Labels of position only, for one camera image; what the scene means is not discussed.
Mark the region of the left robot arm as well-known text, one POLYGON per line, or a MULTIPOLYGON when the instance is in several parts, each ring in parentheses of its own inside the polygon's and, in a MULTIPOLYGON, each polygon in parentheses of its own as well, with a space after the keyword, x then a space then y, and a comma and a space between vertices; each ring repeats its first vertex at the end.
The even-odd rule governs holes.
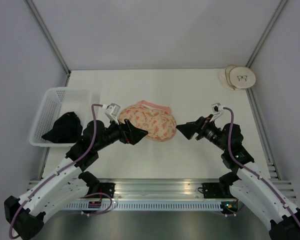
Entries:
POLYGON ((99 180, 87 168, 94 163, 98 152, 116 141, 135 145, 148 135, 146 130, 112 121, 105 127, 100 120, 92 120, 80 139, 70 148, 60 164, 32 189, 19 197, 4 201, 9 237, 30 240, 57 212, 78 198, 94 198, 99 193, 99 180))

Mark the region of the floral laundry bag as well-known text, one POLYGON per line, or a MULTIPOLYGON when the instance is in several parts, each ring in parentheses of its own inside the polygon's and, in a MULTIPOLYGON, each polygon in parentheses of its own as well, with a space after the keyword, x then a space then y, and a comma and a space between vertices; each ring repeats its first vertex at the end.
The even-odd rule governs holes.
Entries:
POLYGON ((129 120, 134 127, 147 131, 146 137, 156 142, 168 141, 177 132, 171 109, 145 100, 123 109, 118 120, 121 123, 129 120))

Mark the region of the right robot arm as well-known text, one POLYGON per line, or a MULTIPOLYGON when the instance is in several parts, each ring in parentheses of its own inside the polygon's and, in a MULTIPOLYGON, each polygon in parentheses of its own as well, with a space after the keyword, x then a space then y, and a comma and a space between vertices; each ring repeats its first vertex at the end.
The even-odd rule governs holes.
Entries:
POLYGON ((221 159, 230 170, 219 178, 218 192, 242 202, 265 225, 272 240, 300 240, 300 208, 262 174, 244 148, 239 125, 218 128, 212 116, 177 125, 188 140, 207 139, 223 151, 221 159))

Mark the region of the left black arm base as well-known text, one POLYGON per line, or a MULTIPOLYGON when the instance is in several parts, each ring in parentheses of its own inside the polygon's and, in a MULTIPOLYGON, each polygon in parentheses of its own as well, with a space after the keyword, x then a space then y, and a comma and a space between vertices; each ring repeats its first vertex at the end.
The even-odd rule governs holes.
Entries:
POLYGON ((87 194, 105 193, 113 198, 115 194, 115 186, 116 184, 114 182, 99 182, 95 186, 90 187, 87 194))

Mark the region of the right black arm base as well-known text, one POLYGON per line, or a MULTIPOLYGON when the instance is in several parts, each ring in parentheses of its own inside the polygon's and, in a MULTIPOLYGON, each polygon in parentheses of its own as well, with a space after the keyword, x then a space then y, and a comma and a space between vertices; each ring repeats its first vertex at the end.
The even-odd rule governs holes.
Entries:
POLYGON ((221 188, 218 182, 204 182, 197 191, 203 195, 204 199, 232 199, 231 194, 227 194, 221 188))

